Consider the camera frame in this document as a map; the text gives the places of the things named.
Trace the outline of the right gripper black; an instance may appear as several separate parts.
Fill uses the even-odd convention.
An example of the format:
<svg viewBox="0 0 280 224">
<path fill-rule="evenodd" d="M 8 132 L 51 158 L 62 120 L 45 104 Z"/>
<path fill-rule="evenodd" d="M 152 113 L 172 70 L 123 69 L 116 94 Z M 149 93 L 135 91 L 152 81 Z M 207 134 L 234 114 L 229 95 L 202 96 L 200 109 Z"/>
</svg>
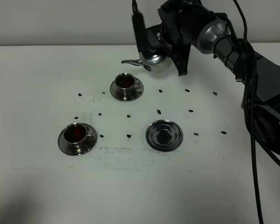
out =
<svg viewBox="0 0 280 224">
<path fill-rule="evenodd" d="M 187 75 L 191 44 L 182 39 L 178 29 L 178 12 L 158 9 L 158 15 L 161 24 L 146 29 L 143 14 L 140 11 L 133 13 L 132 22 L 138 52 L 162 50 L 172 59 L 178 75 Z"/>
</svg>

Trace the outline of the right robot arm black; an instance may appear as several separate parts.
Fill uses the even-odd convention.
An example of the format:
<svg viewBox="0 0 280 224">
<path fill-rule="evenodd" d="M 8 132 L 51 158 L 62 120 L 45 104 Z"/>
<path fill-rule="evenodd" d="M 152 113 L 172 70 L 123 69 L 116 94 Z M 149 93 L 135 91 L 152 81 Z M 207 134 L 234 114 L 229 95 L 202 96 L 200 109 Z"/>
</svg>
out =
<svg viewBox="0 0 280 224">
<path fill-rule="evenodd" d="M 199 0 L 168 0 L 158 9 L 161 23 L 147 28 L 136 1 L 133 29 L 140 54 L 158 52 L 170 58 L 180 76 L 187 75 L 190 48 L 212 54 L 245 85 L 242 107 L 254 109 L 256 141 L 280 155 L 280 66 L 238 38 L 224 13 L 205 8 Z"/>
</svg>

